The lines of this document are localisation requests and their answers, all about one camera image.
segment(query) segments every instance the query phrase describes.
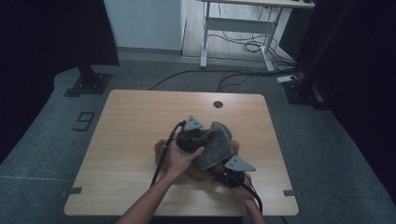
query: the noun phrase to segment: electrical cord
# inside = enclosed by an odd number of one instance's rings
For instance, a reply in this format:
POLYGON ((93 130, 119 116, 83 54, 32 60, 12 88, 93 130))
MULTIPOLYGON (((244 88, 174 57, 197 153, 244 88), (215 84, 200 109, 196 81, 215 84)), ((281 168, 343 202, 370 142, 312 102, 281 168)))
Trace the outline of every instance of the electrical cord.
POLYGON ((157 181, 157 177, 158 177, 158 174, 160 173, 161 167, 163 167, 163 162, 165 161, 165 157, 166 157, 166 153, 168 152, 168 148, 169 148, 171 142, 174 140, 173 137, 175 136, 176 129, 177 129, 178 127, 182 127, 183 124, 184 124, 185 122, 186 122, 186 121, 180 122, 180 123, 174 128, 174 130, 171 132, 171 134, 169 135, 169 138, 168 138, 168 140, 166 141, 165 146, 163 147, 163 154, 161 155, 160 162, 158 162, 157 169, 155 170, 154 176, 152 177, 150 187, 152 187, 152 186, 155 184, 155 182, 157 181))
POLYGON ((274 72, 274 73, 265 73, 265 72, 250 72, 250 73, 236 73, 236 74, 231 74, 226 76, 223 76, 220 80, 220 84, 218 86, 217 92, 222 92, 222 89, 225 88, 226 86, 232 86, 232 85, 240 85, 243 82, 245 82, 248 78, 250 77, 269 77, 269 76, 274 76, 274 75, 279 75, 279 74, 287 74, 287 73, 295 73, 298 72, 299 70, 295 69, 295 68, 291 68, 291 69, 285 69, 285 70, 281 70, 278 72, 274 72), (230 84, 226 84, 226 85, 222 85, 222 83, 231 77, 240 77, 240 76, 246 76, 242 81, 239 81, 238 83, 230 83, 230 84))
POLYGON ((288 222, 286 221, 286 219, 284 217, 280 217, 280 219, 282 219, 283 223, 288 224, 288 222))
POLYGON ((259 204, 259 209, 260 212, 262 212, 262 200, 260 199, 260 196, 253 191, 253 189, 251 189, 249 186, 247 186, 244 183, 241 183, 242 188, 244 188, 245 190, 247 190, 249 193, 251 193, 251 195, 253 195, 253 197, 256 199, 257 203, 259 204))

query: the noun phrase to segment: black cable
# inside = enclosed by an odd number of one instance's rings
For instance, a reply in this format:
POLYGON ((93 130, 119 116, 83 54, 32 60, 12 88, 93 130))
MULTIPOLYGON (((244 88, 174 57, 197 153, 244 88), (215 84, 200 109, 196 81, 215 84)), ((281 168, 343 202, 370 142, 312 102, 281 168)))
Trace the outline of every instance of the black cable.
POLYGON ((284 217, 280 217, 280 219, 282 219, 283 223, 288 224, 288 222, 286 221, 286 219, 284 217))
POLYGON ((181 127, 181 126, 183 125, 183 123, 185 123, 185 122, 186 122, 186 121, 180 122, 180 123, 174 128, 174 130, 171 132, 171 134, 169 135, 169 138, 168 138, 168 140, 166 141, 165 146, 163 147, 163 154, 161 155, 160 162, 158 162, 157 169, 155 170, 154 176, 152 177, 150 187, 152 187, 152 186, 155 184, 155 182, 157 181, 157 177, 158 177, 158 174, 160 173, 161 167, 163 167, 163 162, 165 161, 165 157, 166 157, 166 153, 168 152, 169 145, 170 145, 171 142, 174 140, 173 137, 175 136, 176 129, 177 129, 178 127, 181 127))
MULTIPOLYGON (((274 76, 274 75, 279 75, 279 74, 295 73, 295 72, 298 72, 298 71, 299 70, 297 70, 295 68, 291 68, 291 69, 285 69, 285 70, 277 71, 277 72, 274 72, 274 73, 264 73, 264 72, 254 73, 254 72, 250 72, 250 73, 236 73, 236 74, 228 75, 227 77, 223 76, 223 78, 220 80, 220 84, 219 84, 219 87, 218 87, 217 91, 222 92, 222 89, 224 87, 233 85, 233 84, 227 84, 227 85, 224 85, 224 86, 221 85, 226 79, 231 78, 231 77, 247 76, 246 77, 246 79, 247 79, 249 77, 269 77, 269 76, 274 76)), ((234 85, 242 84, 243 82, 246 81, 246 79, 243 80, 242 82, 234 83, 234 85)))
POLYGON ((251 187, 253 188, 253 190, 254 190, 254 192, 257 192, 255 189, 254 189, 254 186, 253 186, 253 183, 251 182, 251 179, 245 174, 245 177, 248 179, 248 182, 250 182, 250 185, 251 185, 251 187))
POLYGON ((262 200, 260 199, 260 196, 253 191, 249 186, 247 186, 244 183, 241 183, 242 188, 246 189, 247 191, 249 191, 249 193, 251 193, 251 195, 253 195, 253 197, 256 199, 257 203, 259 204, 259 209, 260 212, 262 212, 262 200))
POLYGON ((183 75, 183 74, 186 74, 186 73, 194 73, 194 72, 200 72, 200 73, 209 73, 209 72, 214 72, 214 73, 216 73, 216 72, 227 72, 227 71, 229 71, 229 70, 188 70, 188 71, 183 71, 183 72, 178 72, 178 73, 175 73, 175 74, 173 74, 173 75, 171 75, 171 76, 169 76, 169 77, 166 77, 166 78, 164 78, 163 80, 161 80, 160 82, 158 82, 157 84, 155 84, 153 87, 151 87, 150 89, 148 89, 149 91, 152 91, 152 90, 154 90, 157 86, 159 86, 160 84, 162 84, 163 82, 165 82, 166 80, 168 80, 168 79, 170 79, 170 78, 172 78, 172 77, 176 77, 176 76, 180 76, 180 75, 183 75))

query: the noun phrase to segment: white desk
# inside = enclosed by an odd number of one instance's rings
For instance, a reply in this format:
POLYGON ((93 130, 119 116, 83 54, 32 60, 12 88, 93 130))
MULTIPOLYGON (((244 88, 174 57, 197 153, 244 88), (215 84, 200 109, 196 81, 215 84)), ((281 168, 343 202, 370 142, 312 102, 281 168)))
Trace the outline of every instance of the white desk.
POLYGON ((207 31, 230 31, 240 33, 253 33, 261 35, 269 35, 264 48, 262 48, 262 57, 264 58, 265 64, 268 71, 274 72, 275 69, 271 62, 269 55, 269 48, 274 38, 276 27, 279 21, 280 14, 282 13, 283 7, 298 7, 298 8, 313 8, 315 4, 311 1, 305 3, 303 0, 298 2, 292 0, 201 0, 207 3, 205 13, 205 29, 204 29, 204 42, 201 50, 201 67, 206 68, 207 59, 207 31), (223 18, 210 18, 210 3, 227 3, 227 4, 240 4, 240 5, 256 5, 256 6, 269 6, 279 7, 276 13, 276 18, 273 21, 248 21, 248 20, 235 20, 235 19, 223 19, 223 18))

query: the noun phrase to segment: table grommet hole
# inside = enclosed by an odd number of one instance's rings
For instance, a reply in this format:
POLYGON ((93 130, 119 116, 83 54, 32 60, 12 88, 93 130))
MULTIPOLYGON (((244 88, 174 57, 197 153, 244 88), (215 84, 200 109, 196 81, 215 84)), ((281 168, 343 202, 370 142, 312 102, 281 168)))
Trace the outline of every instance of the table grommet hole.
POLYGON ((213 106, 215 108, 222 108, 223 107, 223 103, 222 103, 222 101, 215 101, 215 103, 213 103, 213 106))

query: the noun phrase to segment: forearm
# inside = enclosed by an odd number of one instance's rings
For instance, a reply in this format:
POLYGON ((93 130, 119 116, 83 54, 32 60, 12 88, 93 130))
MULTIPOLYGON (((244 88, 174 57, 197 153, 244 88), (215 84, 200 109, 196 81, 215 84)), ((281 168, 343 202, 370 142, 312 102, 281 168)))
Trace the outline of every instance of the forearm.
POLYGON ((124 223, 149 223, 163 196, 177 179, 177 175, 165 173, 145 194, 143 194, 117 221, 124 223))
POLYGON ((250 222, 253 224, 265 224, 265 219, 262 216, 262 212, 260 212, 259 207, 254 201, 247 201, 243 203, 245 210, 247 211, 247 215, 250 218, 250 222))

